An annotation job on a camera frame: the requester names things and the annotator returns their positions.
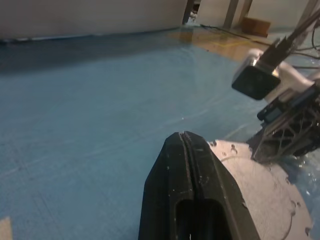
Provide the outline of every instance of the yellow floor marking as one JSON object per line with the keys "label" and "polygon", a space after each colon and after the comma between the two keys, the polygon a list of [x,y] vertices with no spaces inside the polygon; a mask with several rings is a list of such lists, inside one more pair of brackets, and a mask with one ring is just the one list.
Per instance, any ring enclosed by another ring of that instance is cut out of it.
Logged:
{"label": "yellow floor marking", "polygon": [[236,41],[236,42],[233,42],[233,43],[218,43],[218,42],[212,42],[213,44],[215,45],[218,45],[220,47],[223,47],[223,48],[229,48],[229,47],[234,47],[234,46],[239,46],[239,45],[243,45],[243,44],[248,44],[250,43],[249,40],[245,40],[245,41]]}
{"label": "yellow floor marking", "polygon": [[0,240],[13,240],[10,217],[0,220]]}

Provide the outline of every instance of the scratch mark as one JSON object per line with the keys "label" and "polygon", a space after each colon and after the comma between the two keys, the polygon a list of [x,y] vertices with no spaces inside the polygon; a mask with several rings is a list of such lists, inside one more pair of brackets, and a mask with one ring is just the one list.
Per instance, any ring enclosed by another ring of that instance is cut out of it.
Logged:
{"label": "scratch mark", "polygon": [[60,100],[59,102],[57,102],[56,104],[54,104],[52,107],[49,108],[49,110],[44,113],[40,119],[35,123],[35,125],[33,126],[33,128],[35,129],[39,124],[41,124],[44,119],[50,114],[52,113],[60,104],[62,103],[62,100]]}
{"label": "scratch mark", "polygon": [[14,169],[11,169],[9,171],[6,171],[6,172],[0,174],[0,179],[7,177],[7,176],[10,176],[11,174],[14,174],[15,172],[19,171],[19,169],[20,169],[19,167],[16,167]]}
{"label": "scratch mark", "polygon": [[199,116],[205,114],[206,112],[208,112],[208,109],[204,109],[204,110],[202,110],[202,111],[200,111],[200,112],[197,112],[197,113],[195,113],[195,114],[192,114],[192,115],[189,115],[189,116],[185,116],[185,117],[183,117],[183,120],[184,120],[184,119],[191,119],[191,118],[199,117]]}
{"label": "scratch mark", "polygon": [[[22,165],[23,165],[19,160],[21,154],[20,154],[19,149],[15,145],[15,141],[14,141],[13,135],[9,134],[8,137],[9,137],[8,141],[9,141],[9,143],[11,143],[10,144],[11,147],[9,148],[9,151],[8,151],[8,156],[9,156],[9,159],[17,166],[17,168],[14,168],[13,171],[19,171],[22,168]],[[25,179],[23,178],[23,176],[21,176],[19,174],[19,178],[20,178],[22,184],[25,185],[26,182],[25,182]]]}
{"label": "scratch mark", "polygon": [[47,231],[50,232],[50,236],[53,236],[52,232],[50,231],[50,227],[49,227],[49,225],[48,225],[48,223],[47,223],[47,221],[46,221],[46,219],[45,219],[45,217],[44,217],[44,215],[43,215],[43,212],[41,211],[41,209],[40,209],[40,207],[39,207],[39,205],[38,205],[35,197],[34,197],[34,196],[31,196],[31,199],[32,199],[32,201],[33,201],[36,209],[38,210],[39,215],[40,215],[40,217],[41,217],[41,219],[42,219],[42,221],[43,221],[43,223],[44,223]]}
{"label": "scratch mark", "polygon": [[243,124],[241,126],[239,126],[236,130],[233,130],[232,132],[228,133],[223,139],[226,140],[228,138],[230,138],[232,135],[236,134],[237,132],[239,132],[240,130],[244,129],[245,127],[249,126],[251,123],[246,123]]}
{"label": "scratch mark", "polygon": [[227,94],[221,94],[219,96],[215,96],[212,99],[210,99],[207,103],[205,103],[205,105],[209,105],[208,107],[212,107],[215,105],[220,104],[221,102],[228,100],[230,98],[229,95]]}
{"label": "scratch mark", "polygon": [[189,193],[189,192],[192,192],[192,189],[189,189],[189,190],[187,190],[187,191],[181,191],[181,192],[179,192],[179,194],[187,194],[187,193]]}
{"label": "scratch mark", "polygon": [[48,212],[48,214],[49,214],[49,216],[50,216],[50,218],[51,218],[51,220],[52,220],[52,222],[53,222],[53,224],[54,224],[57,232],[60,234],[61,239],[64,240],[65,238],[64,238],[64,236],[63,236],[63,234],[62,234],[62,232],[61,232],[61,229],[59,228],[59,225],[57,224],[57,222],[56,222],[56,220],[55,220],[55,217],[54,217],[53,214],[51,213],[51,211],[50,211],[50,209],[49,209],[49,207],[48,207],[48,205],[47,205],[46,200],[44,199],[44,197],[42,196],[42,194],[41,194],[40,192],[38,192],[38,196],[40,197],[40,199],[41,199],[41,201],[42,201],[42,203],[43,203],[46,211]]}
{"label": "scratch mark", "polygon": [[210,178],[207,176],[206,179],[205,179],[205,182],[203,183],[203,185],[206,185],[209,182],[209,179]]}

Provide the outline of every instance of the black wire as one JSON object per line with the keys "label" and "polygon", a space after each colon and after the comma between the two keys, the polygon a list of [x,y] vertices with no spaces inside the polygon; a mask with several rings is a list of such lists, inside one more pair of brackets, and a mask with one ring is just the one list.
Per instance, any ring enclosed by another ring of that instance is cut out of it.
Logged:
{"label": "black wire", "polygon": [[317,48],[317,46],[315,45],[315,31],[316,31],[316,28],[313,29],[312,31],[312,37],[311,37],[311,44],[312,44],[312,47],[319,51],[319,49]]}
{"label": "black wire", "polygon": [[[228,30],[216,27],[216,26],[205,26],[205,25],[200,25],[200,26],[202,28],[206,29],[207,31],[211,32],[211,33],[213,33],[213,32],[210,31],[209,29],[216,29],[216,30],[228,33],[230,35],[234,35],[234,36],[237,36],[237,37],[240,37],[240,38],[248,39],[253,43],[257,43],[257,44],[264,45],[264,46],[270,46],[271,45],[270,43],[259,41],[259,40],[255,40],[255,39],[252,39],[250,37],[247,37],[247,36],[244,36],[244,35],[241,35],[241,34],[237,34],[237,33],[234,33],[234,32],[231,32],[231,31],[228,31]],[[312,58],[312,59],[320,60],[319,56],[315,56],[315,55],[304,53],[304,52],[298,52],[298,51],[294,51],[291,54],[293,54],[293,55],[301,55],[301,56],[309,57],[309,58]],[[320,69],[317,66],[293,66],[293,67],[295,69]]]}
{"label": "black wire", "polygon": [[315,48],[313,46],[309,46],[309,47],[296,49],[295,51],[302,52],[302,51],[311,50],[311,49],[315,49]]}
{"label": "black wire", "polygon": [[306,29],[320,18],[320,9],[315,11],[310,17],[302,22],[287,38],[289,42],[293,42],[298,36],[300,36]]}

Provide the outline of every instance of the blue floor mat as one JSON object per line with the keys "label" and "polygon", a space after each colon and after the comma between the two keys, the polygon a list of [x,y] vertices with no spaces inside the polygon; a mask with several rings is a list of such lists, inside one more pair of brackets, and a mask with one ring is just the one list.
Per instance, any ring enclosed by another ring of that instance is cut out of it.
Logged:
{"label": "blue floor mat", "polygon": [[163,32],[0,46],[0,220],[13,239],[136,240],[166,137],[259,128],[265,104],[231,89],[237,65]]}

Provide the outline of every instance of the white wall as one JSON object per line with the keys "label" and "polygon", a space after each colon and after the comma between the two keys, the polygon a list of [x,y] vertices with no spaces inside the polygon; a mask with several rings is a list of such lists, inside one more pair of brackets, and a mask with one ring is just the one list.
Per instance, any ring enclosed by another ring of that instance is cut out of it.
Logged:
{"label": "white wall", "polygon": [[0,0],[0,39],[131,33],[181,25],[187,0]]}
{"label": "white wall", "polygon": [[253,0],[248,17],[271,22],[270,29],[294,28],[309,0]]}

